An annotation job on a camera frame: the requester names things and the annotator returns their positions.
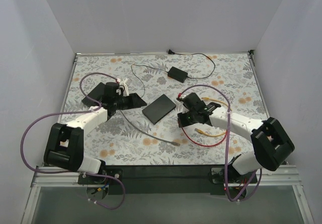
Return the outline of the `black network switch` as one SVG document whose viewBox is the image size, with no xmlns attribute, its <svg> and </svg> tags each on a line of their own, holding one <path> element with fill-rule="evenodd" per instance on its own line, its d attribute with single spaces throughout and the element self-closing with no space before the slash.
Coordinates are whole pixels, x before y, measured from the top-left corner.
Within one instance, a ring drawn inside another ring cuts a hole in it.
<svg viewBox="0 0 322 224">
<path fill-rule="evenodd" d="M 142 113 L 153 125 L 155 125 L 174 110 L 175 107 L 176 104 L 163 94 L 144 108 Z"/>
<path fill-rule="evenodd" d="M 99 83 L 98 85 L 96 85 L 89 93 L 88 96 L 92 99 L 94 99 L 95 101 L 98 102 L 102 102 L 102 96 L 104 93 L 104 87 L 105 84 L 104 83 Z M 90 99 L 88 99 L 87 97 L 84 97 L 82 99 L 82 103 L 87 106 L 87 107 L 91 107 L 91 106 L 98 106 L 99 104 L 97 102 L 94 102 Z"/>
</svg>

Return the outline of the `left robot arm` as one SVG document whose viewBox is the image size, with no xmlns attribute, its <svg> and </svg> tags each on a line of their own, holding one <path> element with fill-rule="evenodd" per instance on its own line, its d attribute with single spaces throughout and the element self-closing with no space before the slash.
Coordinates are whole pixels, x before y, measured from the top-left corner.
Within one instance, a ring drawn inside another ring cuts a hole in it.
<svg viewBox="0 0 322 224">
<path fill-rule="evenodd" d="M 147 103 L 137 93 L 128 93 L 125 83 L 113 82 L 99 83 L 82 103 L 90 108 L 89 113 L 51 127 L 44 163 L 71 172 L 101 174 L 105 162 L 85 155 L 85 137 L 116 111 L 141 108 Z"/>
</svg>

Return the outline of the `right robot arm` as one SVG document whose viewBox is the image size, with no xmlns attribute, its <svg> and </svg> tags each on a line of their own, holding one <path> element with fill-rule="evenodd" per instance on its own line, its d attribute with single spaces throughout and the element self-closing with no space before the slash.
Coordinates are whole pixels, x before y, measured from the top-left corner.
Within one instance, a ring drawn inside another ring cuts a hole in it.
<svg viewBox="0 0 322 224">
<path fill-rule="evenodd" d="M 231 131 L 252 143 L 253 151 L 234 157 L 221 171 L 231 182 L 258 169 L 275 171 L 295 150 L 281 123 L 273 117 L 261 120 L 237 113 L 228 114 L 220 104 L 205 104 L 195 93 L 177 99 L 187 109 L 178 113 L 180 128 L 197 123 L 207 124 Z"/>
</svg>

